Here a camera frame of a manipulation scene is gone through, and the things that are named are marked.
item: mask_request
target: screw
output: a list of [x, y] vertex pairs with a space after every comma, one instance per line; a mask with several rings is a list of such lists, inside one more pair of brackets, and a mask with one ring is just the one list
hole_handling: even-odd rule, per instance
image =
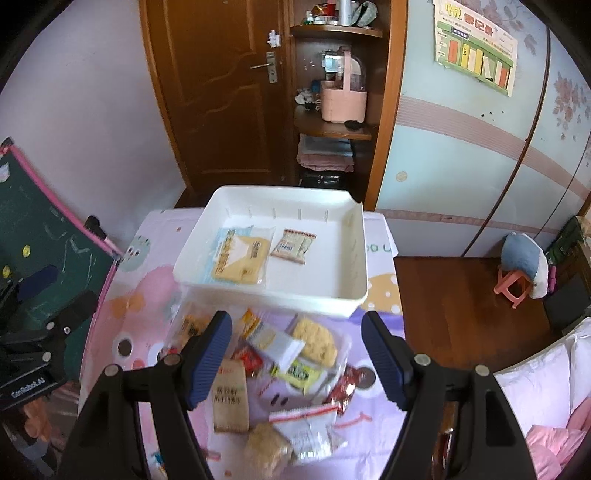
[[426, 367], [431, 363], [431, 358], [428, 355], [425, 355], [424, 353], [417, 353], [414, 356], [414, 361], [422, 367]]
[[171, 353], [171, 354], [164, 357], [164, 363], [165, 363], [165, 365], [168, 365], [169, 367], [171, 367], [173, 365], [177, 365], [180, 361], [181, 361], [181, 356], [177, 353]]
[[119, 366], [110, 364], [105, 367], [105, 375], [107, 377], [114, 377], [119, 372]]
[[481, 377], [488, 377], [488, 375], [491, 373], [491, 371], [488, 370], [488, 367], [486, 365], [477, 365], [475, 366], [474, 370]]

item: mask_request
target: shelf board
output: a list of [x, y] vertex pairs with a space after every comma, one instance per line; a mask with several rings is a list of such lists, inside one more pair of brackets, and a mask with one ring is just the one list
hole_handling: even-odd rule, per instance
[[371, 133], [366, 127], [360, 130], [348, 130], [343, 124], [334, 124], [322, 120], [320, 112], [309, 112], [303, 105], [295, 107], [294, 125], [301, 134], [312, 137], [348, 138], [350, 140], [371, 140]]
[[291, 27], [291, 34], [301, 38], [338, 38], [350, 39], [354, 35], [382, 38], [382, 31], [377, 29], [344, 27], [342, 25], [296, 25]]

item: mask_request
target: white wall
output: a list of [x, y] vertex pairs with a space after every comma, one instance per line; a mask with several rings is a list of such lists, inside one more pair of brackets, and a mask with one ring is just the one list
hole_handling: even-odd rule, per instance
[[184, 190], [158, 110], [137, 0], [74, 0], [0, 94], [12, 137], [81, 219], [96, 215], [125, 248], [145, 215]]

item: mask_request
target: green bookshelf illustration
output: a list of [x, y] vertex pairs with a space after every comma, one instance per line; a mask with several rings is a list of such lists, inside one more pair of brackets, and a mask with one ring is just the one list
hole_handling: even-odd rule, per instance
[[492, 46], [451, 25], [438, 21], [437, 61], [447, 67], [474, 76], [490, 87], [508, 94], [508, 82], [514, 62]]

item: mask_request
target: tablecloth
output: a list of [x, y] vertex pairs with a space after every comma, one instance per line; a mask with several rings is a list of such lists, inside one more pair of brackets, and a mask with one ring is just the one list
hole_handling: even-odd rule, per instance
[[[178, 309], [182, 295], [180, 285], [173, 278], [174, 263], [202, 211], [158, 210], [148, 214], [139, 227], [90, 327], [82, 362], [80, 408], [107, 364], [133, 369], [157, 361], [170, 327], [171, 312]], [[360, 329], [363, 314], [377, 310], [392, 333], [404, 336], [398, 280], [392, 261], [397, 250], [382, 215], [365, 212], [364, 224], [368, 298], [348, 319], [323, 319], [329, 328], [350, 334], [353, 347], [349, 364], [364, 368], [367, 373], [368, 380], [356, 390], [345, 415], [336, 423], [336, 431], [348, 445], [331, 459], [288, 467], [281, 476], [284, 479], [377, 479], [404, 421], [404, 413], [387, 400], [375, 376]], [[280, 329], [285, 329], [292, 319], [293, 314], [271, 315], [272, 323]], [[249, 383], [248, 391], [251, 426], [268, 419], [271, 411], [298, 406], [296, 391], [282, 381], [262, 388]], [[140, 416], [152, 475], [155, 479], [165, 478], [149, 404], [140, 405]], [[243, 467], [247, 435], [213, 432], [211, 395], [189, 417], [215, 478], [254, 478]]]

